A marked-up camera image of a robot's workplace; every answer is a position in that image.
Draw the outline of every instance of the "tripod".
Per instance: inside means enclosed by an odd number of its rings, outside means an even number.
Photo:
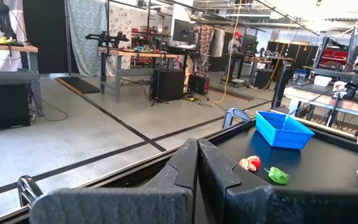
[[[151,97],[150,100],[153,100],[153,103],[150,106],[154,106],[156,103],[165,103],[169,104],[166,101],[161,100],[158,96],[160,94],[160,75],[161,75],[161,68],[162,68],[162,39],[164,37],[164,21],[165,21],[165,14],[157,11],[157,15],[159,15],[162,18],[162,34],[161,34],[161,41],[160,41],[160,67],[158,68],[158,76],[157,76],[157,92],[155,94],[155,97]]]

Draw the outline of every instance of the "green bell pepper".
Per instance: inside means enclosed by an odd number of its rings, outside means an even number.
[[[290,180],[290,176],[286,173],[284,173],[283,171],[281,171],[280,169],[276,168],[276,167],[271,167],[270,170],[267,170],[265,168],[265,170],[268,172],[268,177],[278,183],[278,184],[283,184],[283,185],[287,185],[289,180]]]

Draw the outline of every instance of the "black box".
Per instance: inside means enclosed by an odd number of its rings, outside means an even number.
[[[199,77],[197,75],[190,75],[188,86],[190,88],[190,91],[201,95],[205,95],[209,92],[209,82],[210,79],[208,77]]]
[[[151,100],[181,100],[185,87],[185,71],[172,69],[155,69],[151,79]]]
[[[255,78],[254,87],[258,89],[270,88],[270,78],[272,77],[273,70],[270,69],[260,69],[257,72]]]
[[[0,129],[30,126],[27,84],[0,85]]]

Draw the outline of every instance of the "curtain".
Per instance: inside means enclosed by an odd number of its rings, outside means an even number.
[[[67,0],[70,16],[71,44],[81,76],[100,74],[100,58],[96,40],[86,40],[88,34],[106,30],[106,10],[102,0]]]
[[[110,4],[110,35],[117,36],[118,32],[122,31],[127,35],[128,42],[121,41],[118,45],[119,48],[127,48],[131,46],[132,34],[132,9],[124,9],[114,4]],[[107,65],[108,76],[114,76],[112,69],[114,68],[115,57],[110,57]],[[121,69],[131,68],[131,57],[123,56],[121,59]]]
[[[17,35],[18,41],[26,41],[24,17],[23,17],[23,2],[22,0],[5,0],[4,3],[9,6],[11,12],[9,13],[11,24],[14,32]],[[9,63],[9,51],[0,50],[0,71],[15,72],[22,67],[21,57],[19,52],[12,52],[12,65]]]
[[[203,66],[209,64],[209,48],[212,42],[214,35],[214,29],[210,26],[201,26],[201,32],[199,37],[199,45],[201,52],[201,60],[197,63],[196,71],[200,73],[208,73],[208,66]]]

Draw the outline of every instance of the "gray floor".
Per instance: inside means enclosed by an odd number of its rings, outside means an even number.
[[[212,73],[210,78],[213,85],[223,86],[219,84],[221,74]],[[98,86],[98,78],[84,79]],[[158,149],[146,144],[142,138],[55,80],[44,77],[41,84],[43,99],[66,111],[69,117],[60,122],[49,122],[38,118],[31,127],[0,131],[0,187],[16,182],[22,175],[37,176],[107,152],[144,143],[141,147],[37,181],[44,192],[62,187],[76,187],[160,153]],[[270,108],[268,100],[272,99],[273,91],[233,86],[228,86],[228,89],[256,99],[245,102],[225,97],[220,104],[225,109],[231,107],[247,109],[264,103],[262,106],[247,110],[247,113],[253,117],[255,111]],[[106,90],[105,95],[99,93],[85,95],[150,139],[219,118],[224,114],[223,109],[206,100],[203,100],[203,103],[212,105],[212,108],[205,108],[184,100],[150,107],[150,101],[145,98],[143,89],[139,86],[123,88],[120,103],[115,103],[113,96],[112,90]],[[208,96],[214,101],[219,101],[223,97],[219,93],[209,93]],[[289,100],[284,99],[283,105],[288,106]],[[47,105],[44,105],[44,114],[49,119],[64,117],[61,112]],[[165,149],[172,149],[181,145],[187,138],[200,138],[219,131],[221,126],[222,120],[218,120],[159,140],[157,144]],[[0,215],[17,208],[19,208],[19,199],[16,190],[0,194]]]

